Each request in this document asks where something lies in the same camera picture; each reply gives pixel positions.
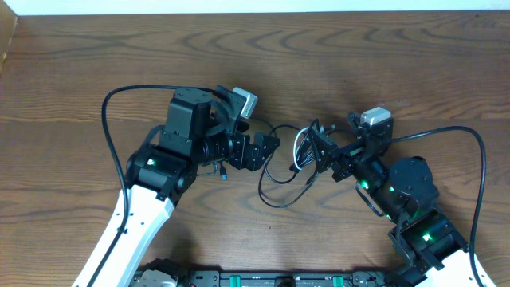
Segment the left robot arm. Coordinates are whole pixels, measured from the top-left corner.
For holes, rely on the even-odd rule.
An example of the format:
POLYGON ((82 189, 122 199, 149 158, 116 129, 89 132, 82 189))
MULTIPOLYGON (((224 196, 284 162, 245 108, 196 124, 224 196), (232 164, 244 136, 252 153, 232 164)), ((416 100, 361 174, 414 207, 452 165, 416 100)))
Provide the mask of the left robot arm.
POLYGON ((227 163, 242 170, 261 169, 279 147, 274 136, 247 135, 258 98, 242 88, 229 90, 171 86, 167 121, 153 127, 140 148, 121 167, 107 122, 112 90, 101 108, 104 135, 121 189, 115 209, 76 286, 127 286, 148 246, 171 217, 198 168, 227 163))

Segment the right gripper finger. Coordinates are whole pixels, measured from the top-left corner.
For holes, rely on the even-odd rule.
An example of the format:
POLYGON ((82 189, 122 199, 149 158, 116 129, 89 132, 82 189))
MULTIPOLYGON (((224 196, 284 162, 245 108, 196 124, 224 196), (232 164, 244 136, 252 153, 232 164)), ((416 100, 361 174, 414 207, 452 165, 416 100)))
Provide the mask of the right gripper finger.
POLYGON ((349 112, 347 114, 347 122, 353 129, 355 134, 363 133, 363 124, 361 123, 361 115, 357 112, 349 112))
POLYGON ((316 171, 323 173, 339 160, 339 147, 316 128, 312 128, 309 137, 316 155, 316 171))

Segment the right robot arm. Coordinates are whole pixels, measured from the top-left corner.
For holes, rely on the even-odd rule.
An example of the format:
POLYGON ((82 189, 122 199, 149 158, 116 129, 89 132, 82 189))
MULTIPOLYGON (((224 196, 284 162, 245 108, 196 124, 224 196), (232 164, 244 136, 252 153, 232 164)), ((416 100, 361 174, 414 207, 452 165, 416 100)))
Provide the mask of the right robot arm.
POLYGON ((386 275, 390 286, 491 286, 474 246, 485 192, 487 155, 481 136, 464 126, 435 128, 394 137, 390 112, 375 108, 349 113, 355 142, 339 147, 317 124, 305 136, 312 147, 316 172, 331 169, 332 178, 356 180, 355 189, 379 217, 394 223, 388 236, 404 264, 386 275), (438 206, 439 190, 428 163, 420 156, 402 158, 388 167, 383 162, 391 144, 442 132, 467 132, 481 154, 481 181, 469 238, 464 238, 438 206))

